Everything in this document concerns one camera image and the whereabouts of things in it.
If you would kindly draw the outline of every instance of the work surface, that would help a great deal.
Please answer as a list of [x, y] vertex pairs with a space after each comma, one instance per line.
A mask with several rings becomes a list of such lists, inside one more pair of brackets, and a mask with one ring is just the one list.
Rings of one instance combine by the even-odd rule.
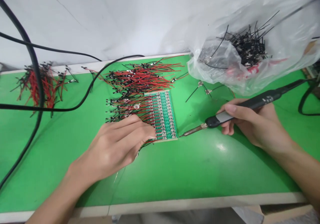
[[[156, 59], [133, 60], [122, 63], [146, 63]], [[164, 60], [164, 63], [186, 64], [189, 56]], [[120, 63], [112, 69], [124, 69]], [[23, 73], [0, 76], [1, 103], [17, 102], [19, 91], [15, 77]], [[63, 102], [56, 107], [75, 106], [84, 96], [92, 75], [78, 74], [79, 83], [68, 84]], [[267, 86], [277, 88], [299, 78], [301, 71], [291, 73]], [[188, 100], [198, 80], [187, 76], [176, 81], [171, 90], [178, 134], [200, 125], [216, 113], [222, 104], [233, 98], [227, 87], [214, 90], [210, 96], [201, 87]], [[206, 84], [208, 89], [218, 87]], [[298, 113], [301, 96], [308, 84], [290, 91], [274, 104], [278, 116], [291, 137], [304, 150], [320, 160], [320, 117]], [[56, 188], [70, 163], [89, 146], [105, 122], [106, 98], [115, 97], [106, 83], [97, 80], [93, 92], [77, 110], [66, 113], [44, 113], [41, 127], [32, 148], [0, 192], [0, 213], [35, 210]], [[307, 113], [320, 112], [319, 100], [310, 96], [304, 108]], [[0, 110], [0, 179], [2, 179], [27, 143], [36, 116], [30, 111]], [[261, 193], [299, 192], [298, 186], [280, 166], [261, 149], [251, 145], [236, 130], [233, 136], [221, 134], [221, 128], [207, 129], [191, 136], [149, 145], [141, 150], [133, 164], [115, 176], [94, 184], [80, 198], [78, 207], [141, 203], [174, 199], [193, 199], [253, 195]]]

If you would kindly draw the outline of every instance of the wrist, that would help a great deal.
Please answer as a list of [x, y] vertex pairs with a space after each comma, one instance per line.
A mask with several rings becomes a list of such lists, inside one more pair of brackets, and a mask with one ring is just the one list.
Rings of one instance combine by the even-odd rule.
[[95, 182], [83, 173], [81, 166], [75, 160], [68, 168], [62, 182], [64, 185], [73, 186], [76, 192], [85, 192]]
[[285, 148], [280, 151], [273, 151], [269, 149], [264, 149], [272, 158], [274, 159], [286, 159], [291, 160], [295, 157], [297, 153], [304, 152], [303, 149], [293, 140], [291, 140]]

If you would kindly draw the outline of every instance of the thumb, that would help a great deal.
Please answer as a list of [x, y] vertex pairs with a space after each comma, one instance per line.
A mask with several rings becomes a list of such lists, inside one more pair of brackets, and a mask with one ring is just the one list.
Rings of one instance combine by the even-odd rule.
[[254, 110], [243, 106], [226, 104], [225, 110], [229, 115], [241, 120], [249, 121], [253, 124], [260, 122], [262, 119], [262, 117], [255, 113]]

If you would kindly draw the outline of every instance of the table edge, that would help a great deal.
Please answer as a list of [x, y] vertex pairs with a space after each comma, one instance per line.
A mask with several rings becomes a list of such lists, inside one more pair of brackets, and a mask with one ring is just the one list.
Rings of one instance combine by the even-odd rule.
[[[183, 211], [206, 208], [289, 204], [303, 202], [307, 202], [307, 199], [302, 194], [302, 192], [268, 193], [228, 197], [141, 202], [111, 206], [80, 207], [74, 210], [72, 217], [103, 217], [117, 214], [138, 214], [148, 212]], [[0, 213], [0, 223], [25, 222], [33, 213], [34, 211]]]
[[[123, 61], [130, 61], [130, 60], [143, 60], [143, 59], [153, 59], [153, 58], [163, 58], [163, 57], [171, 57], [171, 56], [180, 56], [180, 55], [189, 55], [190, 52], [183, 52], [183, 53], [174, 53], [174, 54], [164, 54], [164, 55], [153, 55], [153, 56], [145, 56], [145, 57], [136, 57], [136, 58], [128, 58], [128, 59], [123, 59], [119, 62]], [[106, 60], [106, 61], [97, 61], [97, 62], [87, 62], [87, 63], [82, 63], [82, 64], [70, 64], [68, 65], [68, 68], [70, 69], [72, 74], [88, 74], [89, 71], [85, 70], [82, 68], [82, 66], [90, 66], [90, 69], [94, 69], [96, 71], [101, 70], [106, 64], [112, 62], [114, 60]], [[66, 70], [65, 65], [58, 65], [58, 66], [53, 66], [52, 70], [56, 72], [61, 72], [63, 73]], [[5, 74], [13, 74], [13, 73], [22, 73], [26, 72], [25, 69], [20, 69], [20, 70], [11, 70], [11, 71], [5, 71], [1, 72], [1, 75]]]

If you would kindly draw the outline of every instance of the green circuit board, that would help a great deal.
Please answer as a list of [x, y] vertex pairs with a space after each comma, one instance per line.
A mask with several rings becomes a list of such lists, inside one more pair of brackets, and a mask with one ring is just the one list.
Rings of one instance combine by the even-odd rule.
[[177, 140], [177, 126], [174, 118], [171, 95], [169, 90], [145, 93], [152, 96], [150, 100], [154, 115], [154, 127], [159, 141]]

